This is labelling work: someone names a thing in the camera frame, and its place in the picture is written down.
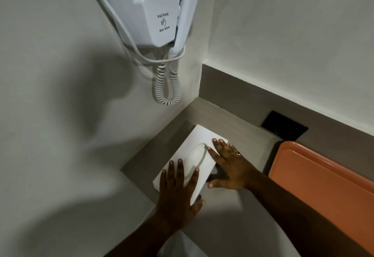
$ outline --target power outlet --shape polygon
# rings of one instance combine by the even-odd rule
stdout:
[[[278,135],[285,141],[296,141],[298,137],[309,129],[309,127],[275,111],[270,112],[261,127]]]

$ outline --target person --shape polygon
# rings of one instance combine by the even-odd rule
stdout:
[[[208,152],[228,179],[213,180],[208,188],[251,191],[283,229],[300,256],[372,257],[325,217],[258,171],[232,144],[227,145],[222,139],[213,139],[213,144],[217,153],[210,147]],[[199,169],[195,169],[189,183],[183,187],[183,162],[178,160],[175,174],[174,162],[170,161],[168,174],[165,170],[161,174],[155,214],[105,257],[156,256],[173,233],[193,220],[205,204],[199,196],[190,206],[198,177]]]

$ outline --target brown backsplash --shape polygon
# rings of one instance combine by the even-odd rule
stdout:
[[[374,181],[374,136],[207,65],[199,97],[258,127],[275,110],[309,127],[297,142]]]

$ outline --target coiled cord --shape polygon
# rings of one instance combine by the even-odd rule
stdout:
[[[165,75],[166,75],[165,64],[161,64],[157,67],[157,77],[156,77],[156,83],[154,85],[154,93],[159,103],[170,106],[170,105],[178,103],[181,100],[182,90],[181,90],[181,85],[178,79],[178,72],[170,69],[169,78],[170,78],[171,87],[173,89],[173,97],[171,99],[165,98],[163,89],[162,89],[162,86],[165,80]]]

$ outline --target white hair dryer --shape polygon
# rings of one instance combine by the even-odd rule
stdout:
[[[122,41],[131,45],[145,61],[159,63],[155,94],[162,104],[176,104],[181,89],[176,71],[170,70],[173,97],[166,99],[162,84],[165,79],[165,62],[178,60],[184,55],[185,42],[192,24],[198,0],[101,0],[118,28]],[[162,47],[171,44],[167,60],[144,57],[138,47]]]

